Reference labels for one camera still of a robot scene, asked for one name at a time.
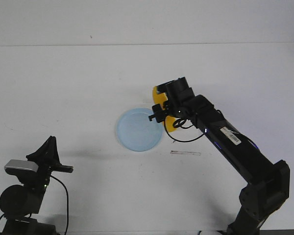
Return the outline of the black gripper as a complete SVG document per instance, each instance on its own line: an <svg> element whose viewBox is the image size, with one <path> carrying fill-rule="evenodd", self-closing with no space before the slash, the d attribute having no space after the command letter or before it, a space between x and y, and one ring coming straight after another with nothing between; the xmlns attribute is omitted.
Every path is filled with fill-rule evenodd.
<svg viewBox="0 0 294 235"><path fill-rule="evenodd" d="M67 189L62 181L52 176L52 173L63 172L72 173L74 168L69 165L62 165L59 160L59 155L57 151L56 137L50 136L41 147L38 148L34 153L26 155L26 159L31 162L35 162L39 168L37 171L37 184L41 191L46 191L50 183L50 178L53 178L59 182L64 189Z"/></svg>
<svg viewBox="0 0 294 235"><path fill-rule="evenodd" d="M182 103L185 98L183 95L186 92L186 82L166 82L156 87L159 93L166 94L168 100L164 102L164 110L161 109L160 104L152 106L152 114L148 117L149 121L166 122L167 116L176 118L174 123L185 121Z"/></svg>

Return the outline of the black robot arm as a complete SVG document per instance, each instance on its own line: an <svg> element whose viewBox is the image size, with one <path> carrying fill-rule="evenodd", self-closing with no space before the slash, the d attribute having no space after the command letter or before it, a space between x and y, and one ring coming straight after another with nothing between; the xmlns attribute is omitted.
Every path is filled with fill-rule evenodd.
<svg viewBox="0 0 294 235"><path fill-rule="evenodd" d="M18 185L9 186L0 195L0 210L6 218L3 235L56 235L56 226L40 223L38 214L53 172L72 173L73 167L60 163L56 137L50 136L25 160L10 160L4 167L17 177Z"/></svg>
<svg viewBox="0 0 294 235"><path fill-rule="evenodd" d="M256 144L225 119L204 96L195 95L186 78L153 88L153 114L165 127L181 128L189 120L245 179L241 208L225 235L258 235L267 218L289 198L290 168L284 160L271 163Z"/></svg>

